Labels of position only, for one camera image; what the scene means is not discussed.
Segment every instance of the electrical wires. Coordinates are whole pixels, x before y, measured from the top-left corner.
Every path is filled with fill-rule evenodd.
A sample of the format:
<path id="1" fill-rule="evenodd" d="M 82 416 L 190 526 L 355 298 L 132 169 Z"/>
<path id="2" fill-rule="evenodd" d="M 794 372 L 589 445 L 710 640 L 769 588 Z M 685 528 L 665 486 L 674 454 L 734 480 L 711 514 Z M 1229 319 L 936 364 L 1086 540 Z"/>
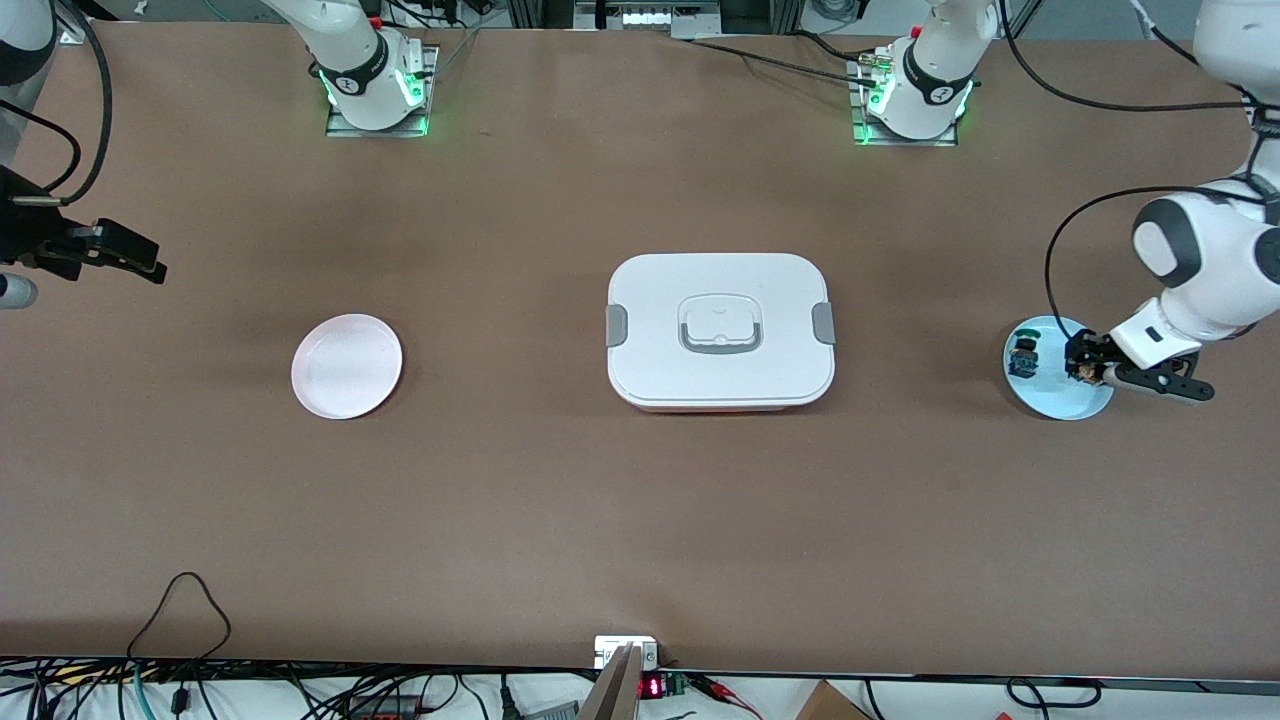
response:
<path id="1" fill-rule="evenodd" d="M 817 68 L 806 68 L 804 65 L 796 65 L 795 63 L 787 63 L 786 60 L 778 60 L 777 58 L 767 58 L 764 55 L 758 55 L 755 53 L 748 53 L 746 50 L 739 50 L 737 47 L 726 47 L 723 45 L 710 45 L 708 42 L 698 42 L 695 40 L 686 40 L 690 45 L 696 45 L 698 47 L 707 47 L 709 50 L 719 50 L 721 53 L 728 53 L 730 55 L 737 55 L 739 58 L 746 58 L 748 60 L 756 60 L 769 65 L 777 65 L 792 72 L 804 73 L 814 77 L 824 77 L 829 79 L 838 79 L 840 82 L 854 82 L 863 85 L 865 87 L 874 87 L 876 82 L 869 78 L 854 78 L 847 74 L 831 73 L 827 70 L 819 70 Z"/>
<path id="2" fill-rule="evenodd" d="M 160 596 L 160 602 L 156 605 L 156 609 L 151 611 L 151 616 L 147 618 L 147 621 L 142 624 L 142 629 L 140 629 L 138 633 L 133 635 L 133 639 L 129 641 L 129 646 L 124 650 L 125 657 L 128 657 L 129 660 L 136 659 L 136 656 L 133 655 L 134 647 L 137 647 L 138 641 L 142 639 L 142 635 L 145 635 L 147 630 L 151 629 L 151 625 L 156 621 L 156 618 L 160 616 L 160 611 L 164 610 L 164 603 L 169 600 L 169 593 L 173 592 L 173 588 L 174 585 L 178 584 L 178 580 L 183 578 L 191 578 L 200 584 L 200 589 L 205 593 L 205 600 L 209 602 L 209 606 L 214 609 L 214 612 L 216 612 L 218 618 L 221 619 L 223 621 L 223 638 L 218 641 L 218 644 L 200 653 L 200 656 L 196 657 L 196 660 L 204 660 L 209 657 L 210 655 L 218 652 L 224 644 L 227 644 L 227 641 L 232 639 L 232 621 L 227 616 L 227 612 L 223 611 L 221 606 L 218 605 L 218 601 L 214 600 L 214 594 L 209 591 L 209 585 L 205 584 L 205 579 L 201 578 L 198 573 L 184 570 L 182 573 L 178 573 L 169 580 L 169 584 L 164 589 L 164 594 Z"/>
<path id="3" fill-rule="evenodd" d="M 1057 323 L 1059 329 L 1062 331 L 1062 336 L 1066 337 L 1068 340 L 1071 338 L 1071 333 L 1068 332 L 1066 324 L 1062 323 L 1062 315 L 1061 313 L 1059 313 L 1057 300 L 1053 297 L 1053 281 L 1052 281 L 1053 249 L 1057 247 L 1057 241 L 1060 237 L 1062 237 L 1062 231 L 1066 229 L 1066 225 L 1071 224 L 1071 220 L 1074 220 L 1082 213 L 1084 213 L 1089 208 L 1093 208 L 1094 205 L 1101 205 L 1102 202 L 1106 202 L 1108 200 L 1115 200 L 1116 197 L 1126 197 L 1130 195 L 1146 195 L 1152 192 L 1194 192 L 1213 200 L 1238 200 L 1240 202 L 1252 202 L 1257 205 L 1262 204 L 1262 201 L 1256 197 L 1245 197 L 1243 195 L 1222 192 L 1207 187 L 1192 187 L 1183 184 L 1153 184 L 1147 187 L 1130 187 L 1128 190 L 1117 190 L 1115 192 L 1100 195 L 1093 200 L 1089 200 L 1088 202 L 1080 205 L 1075 210 L 1071 210 L 1071 214 L 1069 214 L 1066 218 L 1062 219 L 1061 223 L 1059 223 L 1057 229 L 1053 231 L 1053 237 L 1050 238 L 1048 246 L 1044 249 L 1044 295 L 1048 299 L 1048 307 L 1050 311 L 1053 314 L 1053 320 Z"/>
<path id="4" fill-rule="evenodd" d="M 19 118 L 26 118 L 38 126 L 44 126 L 56 132 L 58 135 L 63 136 L 63 140 L 65 140 L 68 145 L 72 146 L 72 159 L 67 163 L 67 169 L 63 170 L 63 174 L 58 176 L 58 178 L 54 179 L 54 182 L 45 186 L 45 192 L 52 192 L 58 190 L 60 184 L 67 182 L 67 178 L 72 177 L 72 174 L 76 173 L 76 168 L 79 167 L 79 160 L 81 160 L 79 141 L 76 140 L 76 136 L 72 135 L 70 131 L 68 131 L 63 126 L 52 120 L 46 120 L 45 118 L 41 118 L 35 113 L 28 113 L 27 110 L 23 110 L 22 108 L 14 105 L 13 102 L 9 102 L 8 100 L 0 99 L 0 108 L 9 110 L 10 113 L 18 115 Z"/>
<path id="5" fill-rule="evenodd" d="M 84 177 L 84 181 L 81 183 L 78 188 L 76 188 L 74 192 L 72 192 L 65 197 L 54 199 L 52 201 L 50 201 L 50 199 L 47 197 L 24 197 L 24 196 L 13 197 L 13 202 L 19 205 L 22 204 L 70 205 L 72 202 L 76 202 L 81 197 L 84 197 L 84 195 L 90 191 L 90 188 L 93 187 L 93 182 L 97 181 L 97 176 L 102 170 L 102 163 L 106 160 L 106 147 L 111 138 L 111 72 L 106 67 L 106 53 L 102 51 L 102 44 L 99 42 L 97 33 L 93 32 L 93 27 L 90 24 L 88 18 L 84 17 L 84 13 L 79 9 L 79 5 L 77 5 L 73 0 L 58 0 L 58 1 L 63 5 L 63 8 L 67 9 L 68 13 L 72 14 L 73 18 L 76 18 L 76 22 L 79 23 L 81 28 L 84 31 L 84 38 L 88 41 L 90 47 L 92 47 L 93 50 L 93 58 L 95 60 L 97 60 L 97 72 L 102 83 L 102 120 L 97 136 L 97 150 L 95 150 L 93 152 L 93 163 L 88 168 L 88 174 Z M 56 184 L 61 184 L 61 182 L 65 181 L 67 177 L 60 177 Z"/>
<path id="6" fill-rule="evenodd" d="M 408 15 L 408 17 L 413 18 L 415 20 L 422 23 L 422 27 L 431 27 L 431 20 L 444 20 L 444 22 L 449 23 L 451 26 L 457 24 L 457 26 L 467 27 L 467 23 L 460 20 L 456 17 L 449 17 L 448 14 L 445 14 L 444 17 L 439 17 L 439 18 L 431 17 L 431 15 L 424 15 L 421 13 L 411 10 L 408 8 L 408 5 L 404 5 L 399 0 L 387 0 L 387 1 L 392 6 L 399 8 L 406 15 Z"/>
<path id="7" fill-rule="evenodd" d="M 1032 696 L 1036 697 L 1034 702 L 1018 697 L 1018 693 L 1014 692 L 1015 683 L 1032 691 Z M 1102 700 L 1102 684 L 1094 683 L 1092 685 L 1092 689 L 1093 694 L 1080 702 L 1047 702 L 1044 700 L 1044 696 L 1039 692 L 1039 688 L 1037 688 L 1027 678 L 1010 678 L 1009 682 L 1005 683 L 1005 693 L 1009 696 L 1009 700 L 1016 702 L 1018 705 L 1028 710 L 1039 710 L 1043 720 L 1051 720 L 1048 716 L 1048 711 L 1051 707 L 1061 710 L 1083 710 L 1085 707 L 1093 707 Z"/>
<path id="8" fill-rule="evenodd" d="M 471 689 L 471 685 L 467 684 L 466 679 L 462 675 L 454 675 L 453 678 L 458 682 L 460 685 L 462 685 L 462 689 L 467 691 L 468 693 L 471 693 L 471 697 L 476 698 L 476 702 L 480 703 L 480 714 L 484 715 L 484 720 L 489 720 L 489 710 L 484 706 L 484 700 L 480 698 L 480 693 Z"/>
<path id="9" fill-rule="evenodd" d="M 867 50 L 859 50 L 856 53 L 844 53 L 844 51 L 837 50 L 836 47 L 833 47 L 829 42 L 827 42 L 826 40 L 823 40 L 823 37 L 820 35 L 818 35 L 818 33 L 809 32 L 806 29 L 797 29 L 797 31 L 792 32 L 791 35 L 812 40 L 818 47 L 822 49 L 823 53 L 831 55 L 832 58 L 838 58 L 838 59 L 845 60 L 845 61 L 856 61 L 858 58 L 860 58 L 861 55 L 864 55 L 867 53 L 873 53 L 876 50 L 874 47 L 868 47 Z"/>
<path id="10" fill-rule="evenodd" d="M 745 710 L 755 716 L 755 720 L 764 720 L 764 717 L 750 706 L 745 700 L 737 696 L 733 691 L 728 689 L 723 683 L 717 683 L 707 675 L 700 675 L 698 673 L 686 673 L 685 679 L 689 680 L 689 687 L 703 693 L 704 696 L 714 700 L 716 702 L 723 702 L 724 705 L 732 705 L 740 710 Z"/>
<path id="11" fill-rule="evenodd" d="M 494 13 L 493 15 L 489 15 L 489 17 L 480 18 L 480 22 L 477 22 L 474 28 L 471 28 L 471 29 L 467 31 L 467 35 L 462 38 L 462 42 L 460 42 L 458 46 L 454 47 L 452 53 L 449 53 L 449 56 L 445 58 L 443 63 L 440 63 L 439 65 L 436 65 L 436 68 L 435 68 L 435 76 L 439 77 L 440 74 L 444 73 L 444 70 L 449 69 L 449 65 L 452 65 L 453 60 L 456 60 L 458 58 L 458 55 L 462 54 L 462 51 L 466 49 L 466 46 L 471 42 L 471 38 L 474 38 L 476 36 L 476 33 L 480 32 L 480 28 L 485 23 L 488 23 L 489 20 L 492 20 L 492 19 L 494 19 L 497 17 L 498 17 L 498 13 Z"/>
<path id="12" fill-rule="evenodd" d="M 1181 110 L 1216 110 L 1216 109 L 1261 106 L 1252 100 L 1245 102 L 1185 102 L 1178 105 L 1125 105 L 1120 102 L 1102 102 L 1098 100 L 1091 100 L 1088 97 L 1080 97 L 1079 95 L 1073 95 L 1070 92 L 1059 90 L 1057 87 L 1050 85 L 1048 81 L 1042 78 L 1039 73 L 1037 73 L 1036 69 L 1027 63 L 1027 59 L 1023 56 L 1021 50 L 1018 49 L 1018 42 L 1014 40 L 1012 28 L 1009 24 L 1009 4 L 1006 0 L 997 0 L 997 3 L 1000 5 L 1000 23 L 1005 32 L 1005 41 L 1009 44 L 1009 51 L 1012 53 L 1014 60 L 1018 61 L 1018 65 L 1021 67 L 1023 72 L 1027 73 L 1027 77 L 1032 78 L 1032 81 L 1034 81 L 1036 85 L 1041 86 L 1051 95 L 1061 97 L 1062 100 L 1066 100 L 1069 102 L 1075 102 L 1076 105 L 1084 105 L 1100 110 L 1117 110 L 1121 113 L 1172 113 Z"/>
<path id="13" fill-rule="evenodd" d="M 872 689 L 872 682 L 863 678 L 863 685 L 867 687 L 867 702 L 872 706 L 872 712 L 876 714 L 876 720 L 884 720 L 884 714 L 879 711 L 879 703 L 876 702 L 876 691 Z"/>

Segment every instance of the brown table surface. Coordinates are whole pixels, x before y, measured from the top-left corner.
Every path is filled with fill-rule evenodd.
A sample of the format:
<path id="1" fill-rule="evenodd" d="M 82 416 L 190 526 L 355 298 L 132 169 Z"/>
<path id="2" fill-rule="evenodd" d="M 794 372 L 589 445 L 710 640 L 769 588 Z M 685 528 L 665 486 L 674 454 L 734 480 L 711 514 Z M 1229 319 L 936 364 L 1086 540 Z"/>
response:
<path id="1" fill-rule="evenodd" d="M 146 233 L 172 270 L 41 275 L 0 316 L 0 652 L 123 652 L 193 569 L 227 656 L 584 665 L 596 633 L 644 632 L 686 667 L 1280 679 L 1277 325 L 1204 354 L 1198 410 L 1117 393 L 1046 421 L 1000 375 L 1059 220 L 1231 172 L 1239 113 L 1076 108 L 997 46 L 960 149 L 858 147 L 838 83 L 655 35 L 494 31 L 429 137 L 335 141 L 287 27 L 99 27 L 115 126 L 69 215 Z M 1027 53 L 1096 97 L 1230 97 L 1156 44 Z M 92 150 L 91 55 L 59 55 L 38 110 Z M 31 129 L 18 167 L 64 158 Z M 1156 292 L 1142 201 L 1064 238 L 1069 315 L 1110 328 Z M 813 260 L 829 392 L 742 416 L 618 398 L 607 282 L 662 251 Z M 396 328 L 404 375 L 321 420 L 289 361 L 351 311 Z M 140 651 L 216 635 L 184 585 Z"/>

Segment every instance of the small object on plate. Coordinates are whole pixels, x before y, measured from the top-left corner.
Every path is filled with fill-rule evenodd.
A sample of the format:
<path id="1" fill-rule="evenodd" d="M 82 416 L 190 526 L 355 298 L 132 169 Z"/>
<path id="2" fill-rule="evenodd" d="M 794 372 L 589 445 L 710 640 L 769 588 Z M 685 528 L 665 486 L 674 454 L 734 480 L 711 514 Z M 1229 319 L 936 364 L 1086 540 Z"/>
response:
<path id="1" fill-rule="evenodd" d="M 349 420 L 383 404 L 404 356 L 392 328 L 369 315 L 339 315 L 307 333 L 293 354 L 293 393 L 329 420 Z"/>
<path id="2" fill-rule="evenodd" d="M 1015 378 L 1034 378 L 1039 366 L 1039 355 L 1036 354 L 1036 341 L 1039 332 L 1023 328 L 1014 333 L 1016 338 L 1012 350 L 1009 351 L 1009 374 Z"/>
<path id="3" fill-rule="evenodd" d="M 1062 327 L 1068 333 L 1078 333 L 1084 329 L 1084 325 L 1070 318 L 1062 318 Z M 1036 352 L 1051 359 L 1051 361 L 1042 366 L 1037 365 L 1036 373 L 1029 378 L 1005 373 L 1005 382 L 1009 383 L 1009 388 L 1014 391 L 1018 400 L 1036 413 L 1055 420 L 1084 420 L 1097 415 L 1107 406 L 1114 392 L 1111 386 L 1084 383 L 1066 373 L 1068 337 L 1062 334 L 1052 315 L 1039 315 L 1023 320 L 1014 332 L 1009 333 L 1001 355 L 1002 369 L 1009 370 L 1010 359 L 1018 348 L 1018 342 L 1029 337 L 1029 332 L 1039 336 L 1036 340 Z"/>

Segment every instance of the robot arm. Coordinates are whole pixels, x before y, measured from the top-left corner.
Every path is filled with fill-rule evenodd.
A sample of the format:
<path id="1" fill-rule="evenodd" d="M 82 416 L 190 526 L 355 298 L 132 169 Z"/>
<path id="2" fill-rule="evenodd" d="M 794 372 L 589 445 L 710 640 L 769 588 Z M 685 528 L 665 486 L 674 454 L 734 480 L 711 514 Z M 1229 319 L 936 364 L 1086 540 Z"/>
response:
<path id="1" fill-rule="evenodd" d="M 1204 0 L 1196 53 L 1219 79 L 1280 104 L 1280 0 Z M 1189 401 L 1213 396 L 1192 379 L 1198 351 L 1280 310 L 1280 113 L 1253 110 L 1254 145 L 1235 176 L 1148 202 L 1133 225 L 1138 259 L 1165 286 L 1107 336 L 1068 343 L 1066 370 Z"/>
<path id="2" fill-rule="evenodd" d="M 262 0 L 298 31 L 329 101 L 352 126 L 387 129 L 426 101 L 422 42 L 374 29 L 356 0 Z"/>
<path id="3" fill-rule="evenodd" d="M 973 88 L 973 70 L 996 37 L 993 0 L 929 0 L 919 36 L 900 37 L 879 54 L 892 58 L 879 100 L 867 111 L 911 140 L 946 132 Z"/>

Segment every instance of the cable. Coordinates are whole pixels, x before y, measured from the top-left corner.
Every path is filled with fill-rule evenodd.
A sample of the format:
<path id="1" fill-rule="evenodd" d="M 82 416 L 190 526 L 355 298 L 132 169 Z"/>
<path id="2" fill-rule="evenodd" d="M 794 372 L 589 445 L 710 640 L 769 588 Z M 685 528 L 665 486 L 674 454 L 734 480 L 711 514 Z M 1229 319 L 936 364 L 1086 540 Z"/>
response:
<path id="1" fill-rule="evenodd" d="M 471 693 L 471 697 L 476 698 L 476 702 L 480 703 L 480 714 L 484 715 L 484 720 L 489 720 L 489 711 L 485 708 L 484 701 L 480 700 L 480 696 L 474 689 L 471 689 L 471 685 L 467 684 L 466 678 L 463 678 L 462 675 L 454 675 L 454 678 L 457 678 L 458 684 L 462 685 L 462 689 Z"/>
<path id="2" fill-rule="evenodd" d="M 449 65 L 452 65 L 453 60 L 457 59 L 457 56 L 462 53 L 462 49 L 466 47 L 468 42 L 471 42 L 471 38 L 475 37 L 477 32 L 480 32 L 480 28 L 486 22 L 492 20 L 493 18 L 498 17 L 499 14 L 500 13 L 494 13 L 492 17 L 486 15 L 486 17 L 480 18 L 480 22 L 477 22 L 474 28 L 470 28 L 467 31 L 467 35 L 462 38 L 462 42 L 460 42 L 458 46 L 454 47 L 452 53 L 449 53 L 449 56 L 445 58 L 443 63 L 440 63 L 439 65 L 436 65 L 436 68 L 435 68 L 435 76 L 439 77 L 439 76 L 444 74 L 444 70 L 449 69 Z"/>
<path id="3" fill-rule="evenodd" d="M 1185 102 L 1178 105 L 1124 105 L 1119 102 L 1102 102 L 1098 100 L 1089 100 L 1088 97 L 1080 97 L 1079 95 L 1065 92 L 1050 85 L 1048 81 L 1042 78 L 1039 73 L 1037 73 L 1027 63 L 1027 59 L 1023 56 L 1023 53 L 1018 49 L 1018 42 L 1014 40 L 1012 28 L 1009 24 L 1009 6 L 1007 6 L 1009 4 L 1006 3 L 1006 0 L 997 0 L 997 3 L 1000 5 L 1000 24 L 1005 32 L 1005 41 L 1009 44 L 1009 51 L 1012 53 L 1014 60 L 1018 61 L 1023 72 L 1027 73 L 1027 77 L 1032 78 L 1032 81 L 1034 81 L 1036 85 L 1041 86 L 1051 95 L 1061 97 L 1062 100 L 1066 100 L 1069 102 L 1075 102 L 1078 105 L 1096 108 L 1100 110 L 1117 110 L 1121 113 L 1172 113 L 1180 110 L 1217 110 L 1228 108 L 1234 109 L 1234 108 L 1262 106 L 1247 102 Z"/>
<path id="4" fill-rule="evenodd" d="M 156 605 L 156 609 L 154 611 L 151 611 L 151 616 L 147 618 L 147 621 L 142 624 L 142 629 L 138 630 L 136 635 L 133 635 L 133 639 L 129 641 L 129 646 L 124 650 L 125 657 L 128 657 L 129 660 L 137 660 L 137 656 L 133 655 L 134 646 L 137 646 L 138 641 L 142 639 L 142 635 L 145 635 L 147 630 L 151 629 L 151 624 L 156 621 L 156 618 L 160 616 L 160 611 L 164 610 L 164 603 L 165 601 L 169 600 L 169 593 L 173 592 L 173 588 L 174 585 L 178 584 L 178 580 L 183 578 L 192 578 L 193 580 L 200 583 L 200 589 L 204 591 L 205 600 L 209 601 L 209 606 L 212 607 L 214 612 L 216 612 L 218 616 L 223 620 L 223 639 L 218 641 L 218 644 L 215 644 L 214 647 L 200 653 L 200 656 L 197 656 L 197 660 L 204 660 L 210 655 L 218 652 L 224 644 L 227 644 L 227 641 L 232 639 L 232 621 L 227 616 L 227 612 L 223 611 L 221 606 L 218 605 L 218 601 L 214 600 L 214 594 L 209 592 L 209 585 L 205 584 L 205 579 L 201 578 L 198 573 L 193 573 L 191 570 L 183 570 L 182 573 L 178 573 L 169 580 L 169 584 L 164 589 L 164 594 L 160 596 L 160 603 Z"/>
<path id="5" fill-rule="evenodd" d="M 387 0 L 387 3 L 390 4 L 390 5 L 393 5 L 393 6 L 396 6 L 396 8 L 399 8 L 401 10 L 404 12 L 404 14 L 407 14 L 411 18 L 416 19 L 417 22 L 422 23 L 422 27 L 426 27 L 426 28 L 431 27 L 430 26 L 430 20 L 444 20 L 444 22 L 449 23 L 451 26 L 452 24 L 460 24 L 462 27 L 467 27 L 467 23 L 460 20 L 458 18 L 451 18 L 448 15 L 444 15 L 442 18 L 436 18 L 436 17 L 431 17 L 431 15 L 424 15 L 421 13 L 417 13 L 415 10 L 408 9 L 408 6 L 404 5 L 403 3 L 401 3 L 399 0 Z"/>
<path id="6" fill-rule="evenodd" d="M 1028 702 L 1018 697 L 1018 693 L 1014 692 L 1014 683 L 1020 683 L 1027 687 L 1027 689 L 1032 691 L 1032 694 L 1036 696 L 1036 701 Z M 1009 696 L 1009 700 L 1028 710 L 1039 710 L 1041 716 L 1044 720 L 1051 720 L 1048 716 L 1051 707 L 1057 710 L 1084 710 L 1085 707 L 1093 707 L 1102 700 L 1102 683 L 1094 682 L 1092 689 L 1093 696 L 1087 700 L 1082 700 L 1080 702 L 1046 702 L 1044 696 L 1039 692 L 1039 688 L 1037 688 L 1036 684 L 1027 678 L 1010 678 L 1009 682 L 1005 683 L 1005 693 Z"/>
<path id="7" fill-rule="evenodd" d="M 861 56 L 863 54 L 865 54 L 865 53 L 874 53 L 876 51 L 874 47 L 868 47 L 867 50 L 859 50 L 856 53 L 842 53 L 842 51 L 837 50 L 836 47 L 833 47 L 826 40 L 823 40 L 820 35 L 814 33 L 814 32 L 809 32 L 806 29 L 797 29 L 797 31 L 792 32 L 791 35 L 812 40 L 812 41 L 814 41 L 818 45 L 818 47 L 822 47 L 823 53 L 831 55 L 832 58 L 840 58 L 841 60 L 846 60 L 846 61 L 858 61 L 858 58 Z"/>
<path id="8" fill-rule="evenodd" d="M 133 666 L 133 694 L 138 697 L 138 707 L 147 720 L 156 720 L 156 714 L 151 712 L 151 703 L 147 702 L 147 693 L 142 692 L 142 666 Z"/>
<path id="9" fill-rule="evenodd" d="M 68 145 L 72 146 L 72 159 L 67 163 L 67 169 L 63 170 L 63 174 L 58 176 L 58 178 L 54 182 L 51 182 L 51 183 L 49 183 L 49 184 L 45 186 L 45 192 L 52 192 L 52 191 L 58 190 L 58 186 L 60 186 L 64 182 L 67 182 L 67 178 L 72 177 L 72 174 L 76 172 L 76 168 L 79 167 L 79 160 L 81 160 L 79 141 L 76 140 L 76 136 L 72 135 L 70 131 L 68 131 L 63 126 L 60 126 L 60 124 L 58 124 L 58 123 L 55 123 L 52 120 L 46 120 L 45 118 L 41 118 L 40 115 L 37 115 L 35 113 L 28 113 L 27 110 L 23 110 L 22 108 L 19 108 L 18 105 L 14 105 L 13 102 L 9 102 L 8 100 L 0 99 L 0 108 L 4 108 L 5 110 L 9 110 L 10 113 L 13 113 L 14 115 L 18 115 L 19 118 L 26 118 L 26 119 L 36 123 L 37 126 L 44 126 L 44 127 L 46 127 L 46 128 L 56 132 L 58 135 L 63 136 L 64 140 L 67 140 Z"/>
<path id="10" fill-rule="evenodd" d="M 1171 37 L 1161 32 L 1158 27 L 1151 26 L 1149 29 L 1151 35 L 1155 35 L 1156 40 L 1164 42 L 1166 47 L 1181 55 L 1183 59 L 1187 60 L 1188 63 L 1193 65 L 1199 65 L 1199 60 L 1196 59 L 1196 55 L 1192 55 L 1189 50 L 1187 50 L 1185 47 L 1175 42 Z"/>
<path id="11" fill-rule="evenodd" d="M 205 680 L 197 676 L 196 687 L 200 688 L 200 700 L 205 701 L 205 710 L 209 711 L 209 719 L 218 720 L 218 714 L 214 712 L 214 703 L 209 702 L 209 693 L 205 692 Z"/>
<path id="12" fill-rule="evenodd" d="M 93 26 L 84 17 L 79 5 L 73 0 L 58 1 L 76 18 L 76 22 L 81 24 L 81 29 L 84 31 L 84 38 L 88 40 L 90 47 L 93 49 L 93 58 L 97 60 L 97 73 L 102 81 L 102 124 L 97 135 L 97 150 L 93 151 L 93 163 L 88 168 L 84 182 L 81 183 L 76 192 L 59 201 L 59 205 L 70 205 L 88 193 L 90 188 L 93 187 L 93 182 L 97 181 L 99 173 L 102 172 L 102 161 L 106 160 L 106 146 L 111 140 L 111 70 L 106 67 L 106 53 L 102 51 L 102 44 L 99 42 L 97 33 L 93 32 Z"/>
<path id="13" fill-rule="evenodd" d="M 1206 197 L 1216 200 L 1238 200 L 1242 202 L 1262 204 L 1261 200 L 1253 197 L 1245 197 L 1243 195 L 1222 192 L 1207 187 L 1190 187 L 1181 184 L 1153 184 L 1147 187 L 1132 187 L 1129 190 L 1117 190 L 1116 192 L 1100 195 L 1093 200 L 1089 200 L 1088 202 L 1080 205 L 1075 210 L 1071 210 L 1071 214 L 1068 215 L 1061 223 L 1059 223 L 1057 229 L 1053 231 L 1053 237 L 1051 237 L 1048 241 L 1048 247 L 1044 249 L 1044 295 L 1048 299 L 1048 307 L 1053 314 L 1053 322 L 1057 323 L 1059 329 L 1062 331 L 1062 336 L 1065 336 L 1068 340 L 1071 340 L 1071 333 L 1066 331 L 1066 324 L 1062 323 L 1062 315 L 1057 310 L 1057 300 L 1053 297 L 1053 281 L 1051 278 L 1051 269 L 1053 265 L 1053 249 L 1057 246 L 1057 240 L 1062 237 L 1062 231 L 1066 229 L 1066 225 L 1071 224 L 1071 220 L 1074 220 L 1078 215 L 1080 215 L 1089 208 L 1106 202 L 1107 200 L 1115 200 L 1116 197 L 1125 197 L 1129 195 L 1144 195 L 1149 192 L 1196 192 L 1198 195 L 1203 195 Z"/>
<path id="14" fill-rule="evenodd" d="M 876 702 L 876 691 L 872 689 L 872 682 L 863 679 L 863 684 L 867 685 L 867 702 L 872 706 L 872 712 L 876 714 L 876 720 L 884 720 L 884 714 L 879 711 L 879 703 Z"/>
<path id="15" fill-rule="evenodd" d="M 449 697 L 444 698 L 444 702 L 436 705 L 435 707 L 426 706 L 426 688 L 431 684 L 431 680 L 435 679 L 435 675 L 429 675 L 426 678 L 426 682 L 422 683 L 422 692 L 417 693 L 417 715 L 430 715 L 436 710 L 440 710 L 445 705 L 449 705 L 449 702 L 453 701 L 453 698 L 458 694 L 458 676 L 452 675 L 452 678 L 453 678 L 453 692 L 449 693 Z"/>
<path id="16" fill-rule="evenodd" d="M 742 710 L 750 712 L 751 715 L 755 715 L 755 720 L 764 720 L 764 717 L 759 712 L 756 712 L 754 707 L 742 702 L 741 700 L 731 700 L 728 701 L 728 703 L 732 705 L 733 707 L 741 707 Z"/>
<path id="17" fill-rule="evenodd" d="M 728 53 L 730 55 L 737 55 L 740 58 L 746 58 L 749 60 L 758 60 L 760 63 L 767 63 L 769 65 L 777 65 L 780 68 L 785 68 L 785 69 L 794 70 L 794 72 L 797 72 L 797 73 L 805 73 L 805 74 L 810 74 L 810 76 L 815 76 L 815 77 L 824 77 L 824 78 L 831 78 L 831 79 L 838 79 L 840 82 L 854 82 L 854 83 L 861 85 L 864 87 L 874 87 L 876 86 L 876 82 L 872 81 L 872 79 L 869 79 L 869 78 L 854 78 L 854 77 L 850 77 L 850 76 L 846 76 L 846 74 L 838 74 L 838 73 L 829 73 L 827 70 L 819 70 L 817 68 L 806 68 L 804 65 L 796 65 L 794 63 L 787 63 L 785 60 L 778 60 L 776 58 L 765 58 L 764 55 L 756 55 L 755 53 L 748 53 L 746 50 L 739 50 L 736 47 L 726 47 L 723 45 L 710 45 L 710 44 L 707 44 L 707 42 L 696 42 L 694 40 L 685 40 L 684 42 L 687 42 L 690 45 L 695 45 L 698 47 L 707 47 L 709 50 L 719 50 L 721 53 Z"/>
<path id="18" fill-rule="evenodd" d="M 212 13 L 212 14 L 218 15 L 218 19 L 223 20 L 224 23 L 229 23 L 229 22 L 232 22 L 232 19 L 230 19 L 230 18 L 228 18 L 227 15 L 224 15 L 224 14 L 221 13 L 221 10 L 219 10 L 218 8 L 215 8 L 215 6 L 214 6 L 214 4 L 212 4 L 212 3 L 210 3 L 209 0 L 200 0 L 200 1 L 201 1 L 201 3 L 204 3 L 206 8 L 209 8 L 209 12 L 210 12 L 210 13 Z"/>

